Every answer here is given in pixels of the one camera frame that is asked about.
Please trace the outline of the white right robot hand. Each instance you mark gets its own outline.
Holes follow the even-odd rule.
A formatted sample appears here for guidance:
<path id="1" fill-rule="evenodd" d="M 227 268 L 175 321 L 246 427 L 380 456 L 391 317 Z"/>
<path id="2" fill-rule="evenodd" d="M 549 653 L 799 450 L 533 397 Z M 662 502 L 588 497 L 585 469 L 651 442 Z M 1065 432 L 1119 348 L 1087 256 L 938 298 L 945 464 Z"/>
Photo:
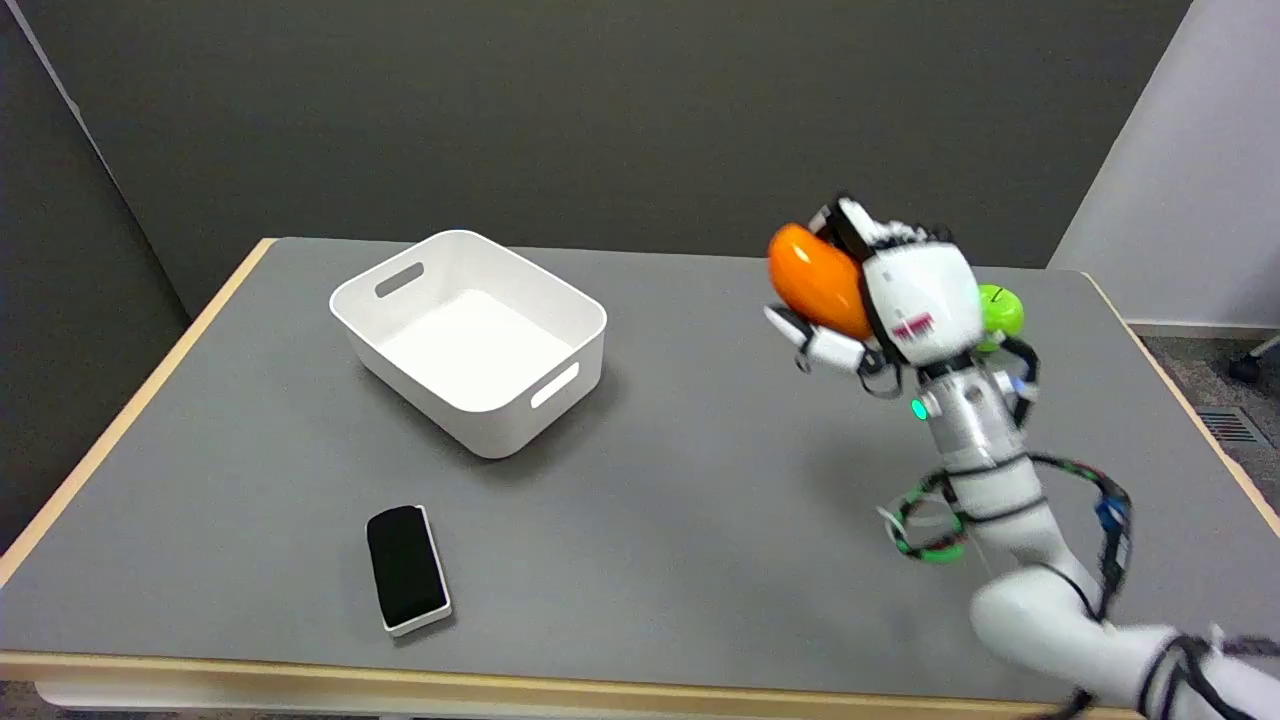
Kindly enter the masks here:
<path id="1" fill-rule="evenodd" d="M 763 313 L 805 373 L 923 369 L 984 337 L 979 284 L 948 232 L 879 220 L 850 193 L 780 227 L 767 269 L 777 300 Z"/>

